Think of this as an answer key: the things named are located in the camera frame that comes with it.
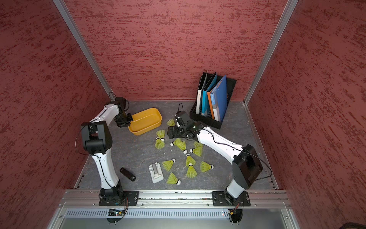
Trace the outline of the yellow shuttlecock top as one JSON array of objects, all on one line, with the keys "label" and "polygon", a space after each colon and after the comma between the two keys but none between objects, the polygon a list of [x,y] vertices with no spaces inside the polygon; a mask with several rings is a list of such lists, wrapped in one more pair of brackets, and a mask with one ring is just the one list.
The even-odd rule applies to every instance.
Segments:
[{"label": "yellow shuttlecock top", "polygon": [[169,127],[174,127],[176,126],[176,122],[175,120],[172,118],[172,119],[169,119],[166,123]]}]

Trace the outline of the yellow plastic storage box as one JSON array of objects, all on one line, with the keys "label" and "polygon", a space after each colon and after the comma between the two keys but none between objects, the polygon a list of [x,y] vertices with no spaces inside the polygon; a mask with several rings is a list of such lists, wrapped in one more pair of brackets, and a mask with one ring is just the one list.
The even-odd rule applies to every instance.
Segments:
[{"label": "yellow plastic storage box", "polygon": [[162,123],[162,115],[157,108],[149,108],[132,115],[133,121],[128,127],[134,135],[142,135],[159,127]]}]

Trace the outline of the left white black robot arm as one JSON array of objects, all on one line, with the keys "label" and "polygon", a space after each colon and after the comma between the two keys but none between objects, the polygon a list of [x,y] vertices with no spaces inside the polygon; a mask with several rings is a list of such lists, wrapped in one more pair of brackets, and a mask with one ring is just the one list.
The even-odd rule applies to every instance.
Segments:
[{"label": "left white black robot arm", "polygon": [[119,206],[125,202],[123,188],[112,162],[113,139],[109,124],[114,121],[118,127],[130,125],[132,115],[125,112],[128,104],[125,98],[116,97],[105,104],[94,119],[81,125],[83,148],[93,158],[101,179],[100,206]]}]

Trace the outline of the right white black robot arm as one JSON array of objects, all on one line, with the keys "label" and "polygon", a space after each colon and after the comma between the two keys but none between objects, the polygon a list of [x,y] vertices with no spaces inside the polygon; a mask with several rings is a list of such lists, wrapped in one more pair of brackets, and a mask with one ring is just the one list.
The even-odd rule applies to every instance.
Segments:
[{"label": "right white black robot arm", "polygon": [[201,122],[192,122],[189,127],[169,127],[167,134],[170,139],[186,138],[208,146],[232,165],[233,179],[225,189],[227,202],[236,201],[263,171],[261,160],[253,146],[233,143],[210,127],[203,126]]}]

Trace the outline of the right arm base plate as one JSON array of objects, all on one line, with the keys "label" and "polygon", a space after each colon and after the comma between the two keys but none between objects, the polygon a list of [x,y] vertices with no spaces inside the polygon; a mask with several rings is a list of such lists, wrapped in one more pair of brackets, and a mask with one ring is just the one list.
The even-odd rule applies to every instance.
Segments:
[{"label": "right arm base plate", "polygon": [[216,207],[250,207],[251,202],[248,192],[244,191],[239,197],[234,198],[226,191],[212,192],[213,205]]}]

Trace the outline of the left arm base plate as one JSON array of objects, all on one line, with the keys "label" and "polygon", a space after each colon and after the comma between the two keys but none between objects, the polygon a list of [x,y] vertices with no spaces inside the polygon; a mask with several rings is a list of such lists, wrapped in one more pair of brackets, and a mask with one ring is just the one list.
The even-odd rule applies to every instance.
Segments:
[{"label": "left arm base plate", "polygon": [[102,189],[99,194],[99,206],[136,206],[139,191],[114,192],[112,189]]}]

